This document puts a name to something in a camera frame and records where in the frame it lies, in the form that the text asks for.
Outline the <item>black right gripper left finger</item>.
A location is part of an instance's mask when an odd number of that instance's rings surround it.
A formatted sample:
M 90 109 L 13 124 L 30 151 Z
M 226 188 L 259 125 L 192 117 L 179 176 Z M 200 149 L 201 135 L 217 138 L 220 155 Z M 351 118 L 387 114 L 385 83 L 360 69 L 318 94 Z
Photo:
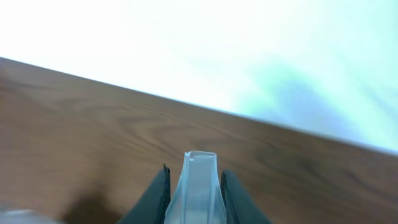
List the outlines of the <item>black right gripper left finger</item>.
M 170 169 L 163 168 L 154 177 L 135 206 L 118 221 L 118 224 L 163 224 L 171 199 Z

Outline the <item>clear pump spray bottle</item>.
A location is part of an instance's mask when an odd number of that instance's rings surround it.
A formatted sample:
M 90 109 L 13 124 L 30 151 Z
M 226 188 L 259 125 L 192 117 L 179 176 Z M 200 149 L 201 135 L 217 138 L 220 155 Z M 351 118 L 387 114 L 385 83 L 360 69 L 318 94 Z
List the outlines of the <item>clear pump spray bottle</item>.
M 190 151 L 174 196 L 165 213 L 165 224 L 226 224 L 226 209 L 214 152 Z

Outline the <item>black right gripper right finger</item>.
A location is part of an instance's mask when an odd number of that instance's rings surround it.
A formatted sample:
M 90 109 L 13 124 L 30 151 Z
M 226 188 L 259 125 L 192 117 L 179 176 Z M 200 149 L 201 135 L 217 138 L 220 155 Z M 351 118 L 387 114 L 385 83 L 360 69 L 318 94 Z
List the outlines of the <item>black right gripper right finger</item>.
M 227 224 L 271 224 L 231 170 L 221 174 L 221 194 Z

